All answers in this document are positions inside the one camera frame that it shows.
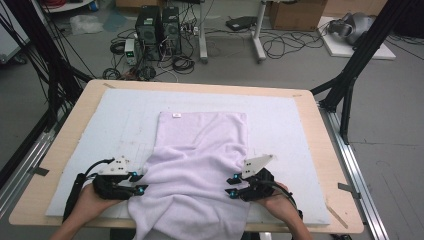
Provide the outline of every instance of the lavender cloth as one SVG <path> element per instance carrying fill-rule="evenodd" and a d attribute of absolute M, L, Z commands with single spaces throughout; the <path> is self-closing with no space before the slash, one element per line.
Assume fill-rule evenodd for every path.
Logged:
<path fill-rule="evenodd" d="M 246 122 L 242 113 L 160 114 L 139 182 L 149 187 L 128 203 L 135 239 L 241 238 L 249 203 L 224 190 L 246 158 Z"/>

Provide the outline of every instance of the wooden table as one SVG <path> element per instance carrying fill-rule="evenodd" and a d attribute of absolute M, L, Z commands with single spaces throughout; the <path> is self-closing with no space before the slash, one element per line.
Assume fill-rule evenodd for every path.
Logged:
<path fill-rule="evenodd" d="M 14 225 L 58 226 L 60 217 L 45 216 L 50 200 L 67 161 L 94 114 L 103 93 L 108 88 L 157 91 L 181 91 L 194 93 L 222 93 L 293 98 L 317 171 L 331 224 L 324 227 L 308 227 L 311 232 L 361 233 L 364 229 L 359 212 L 350 192 L 338 189 L 338 183 L 347 184 L 312 94 L 307 90 L 196 85 L 178 83 L 124 82 L 92 80 L 72 110 L 40 167 L 50 170 L 46 176 L 34 175 L 21 196 L 9 221 Z M 134 228 L 130 219 L 98 218 L 87 226 Z M 246 225 L 246 231 L 288 232 L 284 224 Z"/>

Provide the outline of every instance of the brown box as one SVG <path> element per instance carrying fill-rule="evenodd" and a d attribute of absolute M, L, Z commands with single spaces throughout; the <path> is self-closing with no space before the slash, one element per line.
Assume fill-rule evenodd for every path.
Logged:
<path fill-rule="evenodd" d="M 386 2 L 387 0 L 328 0 L 323 16 L 343 17 L 348 12 L 377 16 Z"/>
<path fill-rule="evenodd" d="M 116 0 L 116 7 L 125 11 L 139 11 L 143 5 L 163 7 L 163 0 Z"/>
<path fill-rule="evenodd" d="M 315 31 L 327 0 L 301 0 L 295 4 L 272 3 L 269 20 L 273 29 Z"/>

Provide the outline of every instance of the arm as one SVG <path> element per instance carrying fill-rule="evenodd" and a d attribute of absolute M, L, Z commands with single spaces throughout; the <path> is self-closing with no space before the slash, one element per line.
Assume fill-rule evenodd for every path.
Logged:
<path fill-rule="evenodd" d="M 281 183 L 278 184 L 287 190 L 287 186 Z M 278 194 L 256 202 L 264 206 L 274 217 L 284 221 L 293 235 L 293 239 L 312 239 L 312 235 L 309 233 L 302 219 L 299 217 L 298 212 L 290 201 L 283 195 Z"/>
<path fill-rule="evenodd" d="M 68 219 L 50 237 L 50 240 L 70 240 L 88 222 L 95 219 L 107 208 L 121 200 L 104 200 L 95 192 L 92 184 L 83 188 L 75 208 Z"/>

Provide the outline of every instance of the concrete floor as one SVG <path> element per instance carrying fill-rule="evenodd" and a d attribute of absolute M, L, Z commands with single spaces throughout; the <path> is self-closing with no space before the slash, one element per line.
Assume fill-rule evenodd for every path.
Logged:
<path fill-rule="evenodd" d="M 59 23 L 70 16 L 93 14 L 100 22 L 110 20 L 110 10 L 91 13 L 82 8 L 54 15 Z M 208 18 L 207 26 L 226 29 L 225 17 Z M 110 40 L 117 33 L 132 28 L 125 20 L 116 31 L 68 36 L 68 40 L 96 76 L 110 67 Z M 267 20 L 264 28 L 269 28 Z M 347 58 L 330 57 L 325 47 L 304 48 L 278 60 L 256 62 L 256 54 L 247 34 L 208 35 L 209 63 L 199 62 L 195 52 L 195 70 L 177 75 L 178 82 L 272 88 L 312 89 L 337 76 Z M 396 42 L 424 58 L 423 45 Z M 369 191 L 391 239 L 420 239 L 424 234 L 424 62 L 386 42 L 396 60 L 372 60 L 360 75 L 353 96 L 349 139 Z M 275 46 L 276 52 L 281 46 Z M 73 66 L 86 71 L 75 54 Z M 121 64 L 119 70 L 128 69 Z M 175 82 L 171 74 L 156 81 Z M 316 100 L 325 93 L 316 96 Z M 46 101 L 30 64 L 0 66 L 0 167 L 6 163 L 21 141 L 47 108 Z M 11 208 L 0 216 L 1 239 L 46 239 L 54 227 L 22 227 L 8 223 Z M 314 234 L 316 239 L 331 239 Z M 108 229 L 84 229 L 76 239 L 109 239 Z M 371 239 L 366 230 L 353 239 Z M 273 234 L 273 239 L 290 239 L 287 234 Z"/>

